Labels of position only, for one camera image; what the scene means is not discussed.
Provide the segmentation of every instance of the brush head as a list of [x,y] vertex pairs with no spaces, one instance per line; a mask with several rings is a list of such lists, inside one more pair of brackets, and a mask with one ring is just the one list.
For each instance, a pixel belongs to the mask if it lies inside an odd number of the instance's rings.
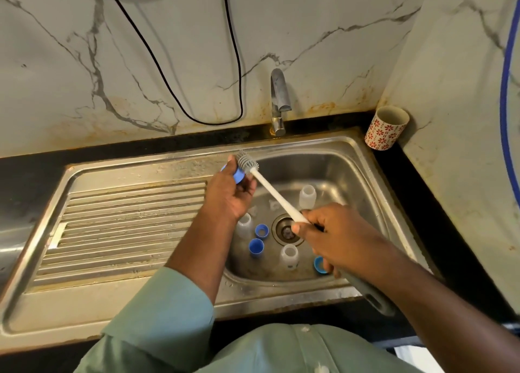
[[240,150],[238,154],[235,155],[235,158],[237,158],[238,167],[240,167],[244,173],[249,173],[253,168],[256,170],[260,168],[258,162],[251,158],[244,150]]

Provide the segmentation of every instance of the black cable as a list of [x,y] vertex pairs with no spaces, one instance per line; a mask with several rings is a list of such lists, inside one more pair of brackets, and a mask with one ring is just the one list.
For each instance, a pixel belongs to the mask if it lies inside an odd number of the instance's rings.
[[242,116],[244,115],[244,106],[243,106],[243,103],[242,103],[242,67],[240,66],[240,57],[238,56],[238,49],[237,49],[237,43],[235,41],[235,35],[233,34],[233,28],[231,27],[231,17],[229,15],[229,5],[228,5],[228,0],[224,0],[224,4],[226,6],[226,17],[227,17],[227,21],[228,21],[228,27],[229,27],[229,33],[231,34],[231,41],[233,43],[233,48],[235,49],[235,55],[237,57],[237,66],[238,66],[238,90],[239,90],[239,99],[240,99],[240,115],[235,118],[234,120],[231,120],[231,121],[226,121],[226,122],[220,122],[220,123],[211,123],[211,122],[204,122],[204,121],[199,121],[195,118],[193,118],[191,115],[189,115],[186,110],[184,110],[184,107],[182,104],[180,104],[180,101],[179,99],[177,98],[177,96],[173,93],[173,90],[172,88],[170,87],[170,84],[168,84],[168,81],[166,80],[166,77],[161,69],[161,66],[159,65],[159,62],[157,61],[157,58],[155,57],[155,55],[153,54],[153,51],[152,51],[152,48],[150,48],[150,46],[148,45],[148,43],[146,42],[145,38],[143,37],[143,35],[141,34],[140,30],[138,29],[138,27],[135,25],[134,21],[132,20],[132,18],[130,17],[130,15],[126,12],[125,10],[125,7],[123,7],[123,5],[121,4],[121,2],[119,0],[115,0],[115,2],[118,4],[120,10],[123,12],[123,14],[125,15],[126,19],[128,20],[128,22],[130,22],[130,25],[132,25],[132,27],[134,28],[135,32],[137,33],[137,35],[139,36],[139,38],[141,39],[142,43],[145,45],[146,49],[148,50],[148,53],[150,54],[150,56],[152,57],[153,59],[153,63],[155,63],[156,67],[157,67],[157,70],[159,71],[164,83],[166,84],[166,87],[168,88],[168,91],[170,92],[170,94],[172,94],[173,98],[175,99],[175,101],[177,102],[178,106],[180,107],[181,111],[184,113],[184,115],[186,115],[190,120],[192,121],[195,121],[197,124],[202,124],[202,125],[208,125],[208,126],[220,126],[220,125],[228,125],[228,124],[232,124],[233,122],[236,122],[238,121],[239,119],[242,118]]

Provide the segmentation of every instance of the green shirt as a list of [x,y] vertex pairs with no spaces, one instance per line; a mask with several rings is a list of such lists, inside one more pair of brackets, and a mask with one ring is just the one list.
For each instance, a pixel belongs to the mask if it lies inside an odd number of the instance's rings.
[[103,330],[77,373],[403,372],[412,365],[361,337],[328,325],[270,324],[212,359],[213,306],[177,271],[161,268]]

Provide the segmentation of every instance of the shirt sleeve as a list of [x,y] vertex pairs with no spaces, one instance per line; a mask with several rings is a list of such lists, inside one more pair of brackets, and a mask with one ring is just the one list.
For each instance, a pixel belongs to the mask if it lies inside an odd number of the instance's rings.
[[[128,352],[138,349],[135,356],[140,363],[149,361],[148,369],[140,365],[139,371],[155,373],[166,364],[174,371],[191,372],[205,362],[213,320],[213,305],[206,294],[187,277],[163,267],[104,328],[104,337],[78,367],[88,366],[89,358],[94,363],[102,354],[127,368],[77,371],[138,371],[133,353]],[[143,358],[142,353],[150,357]]]

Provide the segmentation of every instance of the black countertop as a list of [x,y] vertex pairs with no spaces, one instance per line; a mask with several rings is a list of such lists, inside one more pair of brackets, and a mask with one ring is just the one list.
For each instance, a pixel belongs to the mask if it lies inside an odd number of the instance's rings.
[[[341,130],[360,126],[366,130],[373,112],[326,116],[285,123],[288,136]],[[268,125],[229,128],[218,131],[151,140],[85,147],[0,159],[0,288],[5,284],[29,234],[43,213],[67,165],[105,159],[181,151],[270,138]],[[390,190],[395,194],[420,247],[437,275],[459,296],[501,324],[515,323],[516,316],[497,290],[433,197],[402,149],[374,151]],[[212,331],[211,347],[220,350],[252,329],[269,323],[330,324],[357,333],[385,348],[418,342],[402,314],[384,317],[365,300],[303,308],[278,314],[257,315],[218,321]],[[17,371],[69,372],[75,369],[93,341],[56,346],[0,357],[0,366]]]

